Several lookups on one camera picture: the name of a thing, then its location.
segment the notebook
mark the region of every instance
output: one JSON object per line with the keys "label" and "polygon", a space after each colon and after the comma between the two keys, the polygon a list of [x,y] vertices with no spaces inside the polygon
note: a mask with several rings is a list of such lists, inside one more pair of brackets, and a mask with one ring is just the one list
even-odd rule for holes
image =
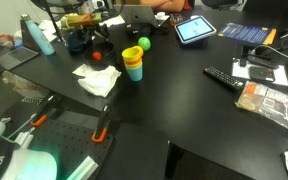
{"label": "notebook", "polygon": [[10,70],[39,54],[40,48],[31,36],[23,20],[21,20],[23,46],[0,56],[0,65]]}
{"label": "notebook", "polygon": [[[115,4],[114,7],[119,11],[121,5]],[[147,5],[124,5],[121,16],[126,24],[149,23],[154,27],[160,27],[169,17],[157,20],[151,6]]]}

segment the remote control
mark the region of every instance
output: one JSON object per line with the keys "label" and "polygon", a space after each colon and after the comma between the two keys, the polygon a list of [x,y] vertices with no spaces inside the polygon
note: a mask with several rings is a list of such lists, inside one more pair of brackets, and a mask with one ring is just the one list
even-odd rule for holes
{"label": "remote control", "polygon": [[269,61],[265,61],[263,59],[255,57],[255,56],[248,56],[247,60],[251,64],[260,65],[260,66],[268,67],[268,68],[271,68],[271,69],[277,69],[278,68],[278,65],[273,64],[273,63],[271,63]]}
{"label": "remote control", "polygon": [[223,73],[222,71],[215,69],[214,67],[205,68],[203,69],[203,72],[215,78],[216,80],[222,82],[224,85],[226,85],[227,87],[233,90],[239,90],[244,85],[243,82],[232,78],[231,76]]}

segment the plastic bag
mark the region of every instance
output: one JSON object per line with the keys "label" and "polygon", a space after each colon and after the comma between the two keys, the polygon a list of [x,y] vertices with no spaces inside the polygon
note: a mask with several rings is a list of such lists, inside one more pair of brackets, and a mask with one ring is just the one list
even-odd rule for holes
{"label": "plastic bag", "polygon": [[235,104],[288,128],[288,94],[247,81]]}

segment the green ball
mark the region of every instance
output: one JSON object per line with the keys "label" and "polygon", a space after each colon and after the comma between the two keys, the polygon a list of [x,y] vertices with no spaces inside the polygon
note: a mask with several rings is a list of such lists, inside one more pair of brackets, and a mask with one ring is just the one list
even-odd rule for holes
{"label": "green ball", "polygon": [[147,51],[151,48],[151,41],[147,37],[141,37],[137,44],[141,46],[144,51]]}

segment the blue cup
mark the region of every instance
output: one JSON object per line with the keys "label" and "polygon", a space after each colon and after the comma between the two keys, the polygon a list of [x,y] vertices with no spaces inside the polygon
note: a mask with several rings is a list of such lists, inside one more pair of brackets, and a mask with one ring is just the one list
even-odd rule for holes
{"label": "blue cup", "polygon": [[135,69],[126,68],[126,70],[132,81],[140,81],[143,77],[142,64],[138,68]]}

